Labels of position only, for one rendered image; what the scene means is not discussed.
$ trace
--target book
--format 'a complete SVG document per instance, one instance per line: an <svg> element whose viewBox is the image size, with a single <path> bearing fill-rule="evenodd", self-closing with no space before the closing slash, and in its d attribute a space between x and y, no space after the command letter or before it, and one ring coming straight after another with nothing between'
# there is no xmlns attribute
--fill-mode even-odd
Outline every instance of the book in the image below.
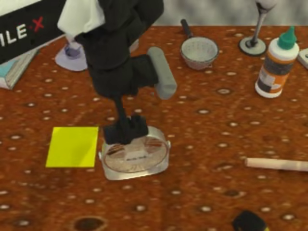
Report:
<svg viewBox="0 0 308 231"><path fill-rule="evenodd" d="M12 90L37 53L32 50L0 65L0 88Z"/></svg>

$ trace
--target glass stem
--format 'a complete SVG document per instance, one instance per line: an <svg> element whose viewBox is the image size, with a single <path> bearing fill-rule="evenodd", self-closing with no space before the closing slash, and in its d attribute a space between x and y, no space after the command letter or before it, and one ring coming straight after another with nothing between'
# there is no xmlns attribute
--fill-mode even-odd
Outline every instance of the glass stem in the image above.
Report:
<svg viewBox="0 0 308 231"><path fill-rule="evenodd" d="M257 23L257 27L256 27L256 30L255 30L255 34L250 41L250 45L252 47L254 47L257 44L259 32L260 32L260 29L262 27L263 21L266 18L266 15L267 15L267 13L259 13L259 18L258 18L258 23Z"/></svg>

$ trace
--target wooden table surface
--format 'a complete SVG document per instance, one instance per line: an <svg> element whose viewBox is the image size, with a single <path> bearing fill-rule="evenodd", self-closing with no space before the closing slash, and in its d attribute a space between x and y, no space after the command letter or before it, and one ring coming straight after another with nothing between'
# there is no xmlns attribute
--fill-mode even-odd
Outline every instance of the wooden table surface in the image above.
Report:
<svg viewBox="0 0 308 231"><path fill-rule="evenodd" d="M268 44L286 29L264 27L260 37ZM192 30L220 46L213 67L185 65L180 27L152 27L135 53L162 48L179 89L168 101L152 89L124 100L171 141L162 174L107 181L98 160L94 169L45 168L53 127L107 125L116 116L87 72L55 64L64 39L41 50L14 90L0 90L1 231L232 231L243 209L272 231L308 230L308 174L244 166L246 157L308 160L308 71L296 62L281 97L264 99L254 90L264 57L237 46L252 27ZM296 28L301 48L307 31Z"/></svg>

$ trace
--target yellow paper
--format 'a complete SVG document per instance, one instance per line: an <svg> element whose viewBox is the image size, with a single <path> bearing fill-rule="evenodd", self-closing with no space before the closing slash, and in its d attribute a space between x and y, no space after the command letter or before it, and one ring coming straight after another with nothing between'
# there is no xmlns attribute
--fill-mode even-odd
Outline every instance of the yellow paper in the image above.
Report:
<svg viewBox="0 0 308 231"><path fill-rule="evenodd" d="M97 127L53 128L46 167L94 167Z"/></svg>

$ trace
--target green nozzle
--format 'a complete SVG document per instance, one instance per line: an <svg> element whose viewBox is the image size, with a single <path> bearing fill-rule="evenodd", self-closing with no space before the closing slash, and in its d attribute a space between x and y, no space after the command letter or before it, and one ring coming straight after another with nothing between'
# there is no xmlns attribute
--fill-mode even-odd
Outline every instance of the green nozzle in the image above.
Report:
<svg viewBox="0 0 308 231"><path fill-rule="evenodd" d="M280 35L278 40L278 46L284 50L290 50L293 48L297 41L295 35L295 28L291 26L287 32L284 32Z"/></svg>

